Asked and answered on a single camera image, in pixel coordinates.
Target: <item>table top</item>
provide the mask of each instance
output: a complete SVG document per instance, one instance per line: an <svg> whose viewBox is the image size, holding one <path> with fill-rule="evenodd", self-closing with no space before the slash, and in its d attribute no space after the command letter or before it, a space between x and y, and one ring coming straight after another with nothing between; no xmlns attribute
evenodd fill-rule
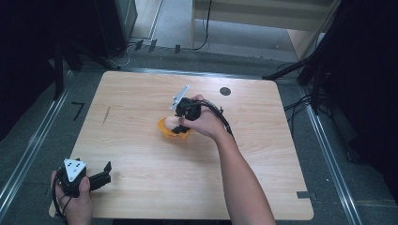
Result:
<svg viewBox="0 0 398 225"><path fill-rule="evenodd" d="M298 198L307 188L275 82L114 71L104 73L70 156L87 162L89 176L112 162L112 182L92 192L94 217L229 219L216 144L195 131L165 138L157 127L174 115L172 97L186 84L185 97L202 94L224 109L274 217L311 219L310 199Z"/></svg>

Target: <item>person's left hand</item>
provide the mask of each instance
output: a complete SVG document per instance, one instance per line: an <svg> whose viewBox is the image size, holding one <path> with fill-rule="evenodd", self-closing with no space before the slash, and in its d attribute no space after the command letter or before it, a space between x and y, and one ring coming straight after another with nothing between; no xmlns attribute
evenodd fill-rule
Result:
<svg viewBox="0 0 398 225"><path fill-rule="evenodd" d="M53 180L55 178L56 171L53 171L51 178L51 187L53 187ZM75 224L90 224L93 218L93 202L90 196L90 180L88 177L83 177L79 185L79 198L71 198L67 204L69 197L65 196L64 190L58 185L55 185L55 195L59 201L61 209L64 209L64 214L67 218L69 225Z"/></svg>

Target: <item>forearm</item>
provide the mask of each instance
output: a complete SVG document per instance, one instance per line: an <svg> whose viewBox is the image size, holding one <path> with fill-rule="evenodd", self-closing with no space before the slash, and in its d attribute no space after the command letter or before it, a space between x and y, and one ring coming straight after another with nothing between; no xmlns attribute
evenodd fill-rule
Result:
<svg viewBox="0 0 398 225"><path fill-rule="evenodd" d="M274 224L266 195L233 137L215 138L220 153L222 182L228 212L234 224Z"/></svg>

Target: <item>hand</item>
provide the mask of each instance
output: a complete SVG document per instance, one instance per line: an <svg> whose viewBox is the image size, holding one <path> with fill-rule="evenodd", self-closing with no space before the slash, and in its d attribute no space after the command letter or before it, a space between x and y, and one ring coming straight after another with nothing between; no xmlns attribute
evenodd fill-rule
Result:
<svg viewBox="0 0 398 225"><path fill-rule="evenodd" d="M51 187L53 186L55 175L56 171L53 171ZM90 197L90 180L88 177L83 177L79 185L79 192L79 198L71 198L67 208L65 208L69 197L65 196L64 190L58 184L55 185L56 198L59 201L61 209L65 208L64 214L70 225L90 224L93 217L93 203Z"/></svg>
<svg viewBox="0 0 398 225"><path fill-rule="evenodd" d="M192 100L205 100L203 96L198 95L192 98ZM208 136L215 140L217 137L226 132L222 121L206 106L201 106L201 115L194 121L187 120L185 118L179 118L178 122L186 127L193 128L197 132Z"/></svg>

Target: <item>metal bar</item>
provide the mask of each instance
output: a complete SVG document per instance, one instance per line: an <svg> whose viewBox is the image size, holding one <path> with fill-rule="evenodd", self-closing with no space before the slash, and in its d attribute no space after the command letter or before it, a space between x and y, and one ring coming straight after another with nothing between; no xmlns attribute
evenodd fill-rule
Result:
<svg viewBox="0 0 398 225"><path fill-rule="evenodd" d="M67 86L65 91L61 94L58 100L53 101L50 106L49 111L47 111L44 119L41 121L35 134L30 139L28 145L26 146L25 152L21 157L18 165L15 167L10 178L3 186L0 194L0 223L3 220L12 200L14 199L19 187L21 186L24 178L26 177L30 166L35 160L38 150L40 149L47 133L49 132L55 117L58 115L64 101L69 93L69 87L73 81L73 74L71 71L67 74Z"/></svg>
<svg viewBox="0 0 398 225"><path fill-rule="evenodd" d="M302 86L300 90L303 96L308 95L308 91L305 90ZM348 222L351 225L357 225L357 224L360 225L362 224L360 213L358 212L357 206L355 205L348 184L345 182L343 174L336 161L336 158L334 157L332 148L329 144L328 137L325 133L325 130L322 127L322 123L319 119L319 116L315 115L311 105L307 106L307 113L313 125L316 138L318 139L319 144L321 146L322 153L325 157L325 161L328 165L331 178L333 180L334 186L336 187L337 193L340 197L340 201L347 216Z"/></svg>

